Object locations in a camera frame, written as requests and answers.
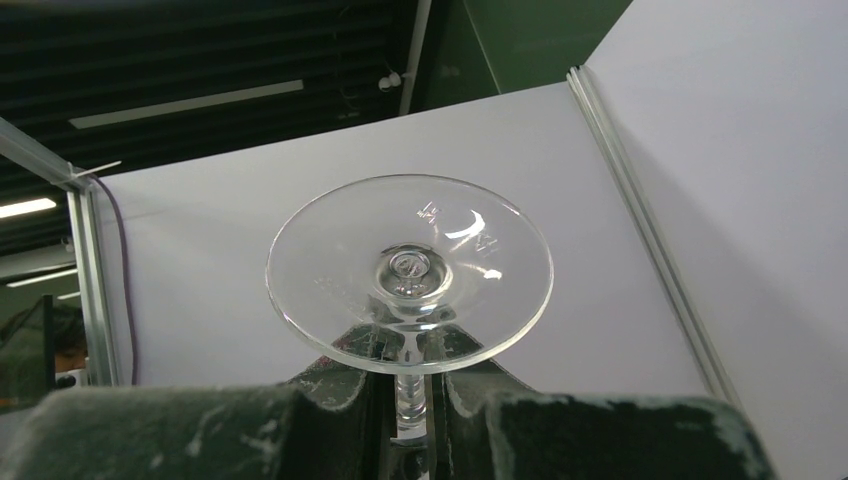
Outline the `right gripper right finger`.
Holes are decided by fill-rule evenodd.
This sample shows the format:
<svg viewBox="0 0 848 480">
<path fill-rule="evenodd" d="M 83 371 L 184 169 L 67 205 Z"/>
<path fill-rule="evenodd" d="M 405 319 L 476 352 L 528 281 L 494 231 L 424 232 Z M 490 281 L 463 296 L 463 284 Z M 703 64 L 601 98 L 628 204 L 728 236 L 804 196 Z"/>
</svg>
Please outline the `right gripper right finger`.
<svg viewBox="0 0 848 480">
<path fill-rule="evenodd" d="M 432 379 L 440 479 L 773 479 L 747 418 L 694 396 L 543 393 L 493 361 Z"/>
</svg>

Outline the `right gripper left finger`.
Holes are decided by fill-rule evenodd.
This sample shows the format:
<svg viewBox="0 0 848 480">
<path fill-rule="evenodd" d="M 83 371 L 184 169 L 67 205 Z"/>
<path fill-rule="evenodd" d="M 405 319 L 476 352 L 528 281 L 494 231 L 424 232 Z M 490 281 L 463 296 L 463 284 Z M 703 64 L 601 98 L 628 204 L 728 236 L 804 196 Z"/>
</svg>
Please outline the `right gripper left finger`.
<svg viewBox="0 0 848 480">
<path fill-rule="evenodd" d="M 389 380 L 319 361 L 260 386 L 87 387 L 47 396 L 5 479 L 374 479 Z"/>
</svg>

